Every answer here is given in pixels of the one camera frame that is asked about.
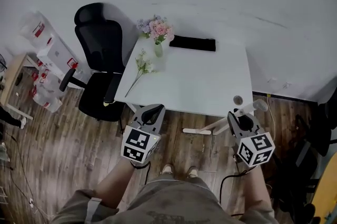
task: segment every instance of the white table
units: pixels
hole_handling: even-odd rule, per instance
[[[137,105],[163,104],[180,112],[227,116],[228,111],[253,101],[252,85],[245,47],[216,43],[216,52],[169,47],[157,58],[151,39],[140,38],[129,59],[115,100],[127,103],[135,111]],[[145,74],[128,96],[126,92],[137,75],[135,58],[144,49],[157,73]],[[234,96],[243,98],[237,106]]]

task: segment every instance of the wooden table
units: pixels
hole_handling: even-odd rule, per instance
[[[326,166],[311,202],[315,206],[315,217],[321,218],[332,213],[337,203],[337,153],[335,153]]]
[[[135,58],[144,49],[157,73],[145,74],[125,97],[137,76]],[[219,41],[216,52],[169,47],[157,58],[151,39],[140,38],[131,54],[115,95],[135,111],[138,105],[163,104],[166,109],[213,116],[253,101],[251,77],[244,46]],[[233,98],[240,95],[243,104]]]
[[[13,91],[16,79],[18,75],[20,74],[21,69],[25,62],[28,62],[29,64],[37,68],[37,65],[34,62],[34,60],[32,60],[26,53],[15,56],[12,59],[12,61],[9,63],[9,65],[7,66],[7,69],[4,75],[5,76],[5,84],[4,84],[5,88],[2,91],[2,94],[0,97],[0,103],[2,106],[6,106],[12,111],[32,120],[33,117],[20,111],[19,109],[17,109],[16,107],[8,103],[11,93]]]

